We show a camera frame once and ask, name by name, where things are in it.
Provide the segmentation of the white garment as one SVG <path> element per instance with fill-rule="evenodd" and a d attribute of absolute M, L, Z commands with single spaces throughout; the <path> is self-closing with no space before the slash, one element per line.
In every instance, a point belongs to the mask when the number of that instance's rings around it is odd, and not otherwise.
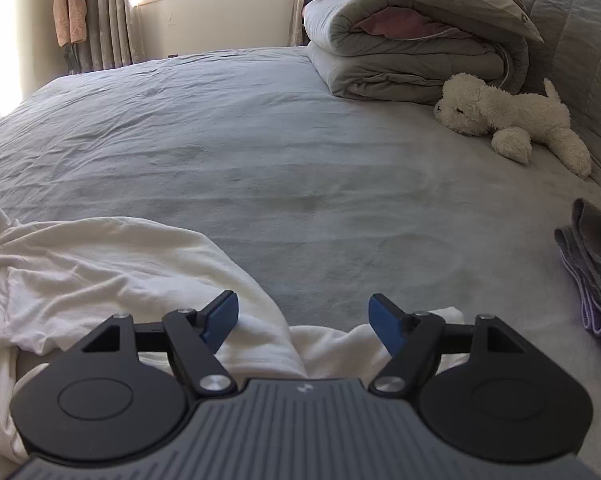
<path fill-rule="evenodd" d="M 23 352 L 67 350 L 114 314 L 157 322 L 238 295 L 238 325 L 218 351 L 236 380 L 252 377 L 370 380 L 388 362 L 369 325 L 348 332 L 291 326 L 276 303 L 201 233 L 138 218 L 20 223 L 0 210 L 0 457 L 26 451 L 10 413 L 28 381 Z"/>

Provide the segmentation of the folded grey towel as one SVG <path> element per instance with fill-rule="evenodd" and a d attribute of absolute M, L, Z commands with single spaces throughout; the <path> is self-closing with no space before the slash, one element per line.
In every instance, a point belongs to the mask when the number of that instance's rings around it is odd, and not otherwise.
<path fill-rule="evenodd" d="M 556 229 L 554 239 L 579 292 L 583 328 L 601 341 L 601 210 L 578 198 L 570 225 Z"/>

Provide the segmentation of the white plush dog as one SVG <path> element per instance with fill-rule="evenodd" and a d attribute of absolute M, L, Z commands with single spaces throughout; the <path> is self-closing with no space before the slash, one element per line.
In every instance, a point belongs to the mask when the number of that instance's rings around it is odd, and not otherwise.
<path fill-rule="evenodd" d="M 543 96 L 511 94 L 470 75 L 452 76 L 442 87 L 434 116 L 465 136 L 491 136 L 499 155 L 527 165 L 532 145 L 545 145 L 573 174 L 589 177 L 589 149 L 571 128 L 570 112 L 553 84 L 544 81 Z"/>

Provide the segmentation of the beige patterned curtain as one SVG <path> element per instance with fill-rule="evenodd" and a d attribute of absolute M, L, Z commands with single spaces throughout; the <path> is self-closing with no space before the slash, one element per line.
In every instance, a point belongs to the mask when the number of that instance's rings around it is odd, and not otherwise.
<path fill-rule="evenodd" d="M 73 47 L 78 73 L 146 60 L 140 18 L 130 0 L 86 0 L 87 39 Z"/>

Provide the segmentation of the folded grey duvet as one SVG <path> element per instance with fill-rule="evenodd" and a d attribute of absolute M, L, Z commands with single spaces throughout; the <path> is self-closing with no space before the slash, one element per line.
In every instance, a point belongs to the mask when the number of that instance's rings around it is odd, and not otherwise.
<path fill-rule="evenodd" d="M 431 104 L 469 73 L 521 89 L 527 39 L 410 0 L 313 0 L 303 9 L 307 55 L 334 96 Z"/>

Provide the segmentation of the peach hanging jacket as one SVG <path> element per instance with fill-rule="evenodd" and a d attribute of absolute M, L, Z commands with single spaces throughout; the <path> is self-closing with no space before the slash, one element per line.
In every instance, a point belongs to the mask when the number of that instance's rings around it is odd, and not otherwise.
<path fill-rule="evenodd" d="M 53 0 L 56 40 L 61 48 L 88 39 L 86 0 Z"/>

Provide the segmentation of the grey quilted headboard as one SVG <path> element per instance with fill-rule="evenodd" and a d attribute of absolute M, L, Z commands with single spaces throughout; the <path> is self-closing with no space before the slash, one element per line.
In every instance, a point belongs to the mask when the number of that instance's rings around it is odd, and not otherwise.
<path fill-rule="evenodd" d="M 550 79 L 593 160 L 601 188 L 601 0 L 523 0 L 543 41 L 529 46 L 526 91 Z"/>

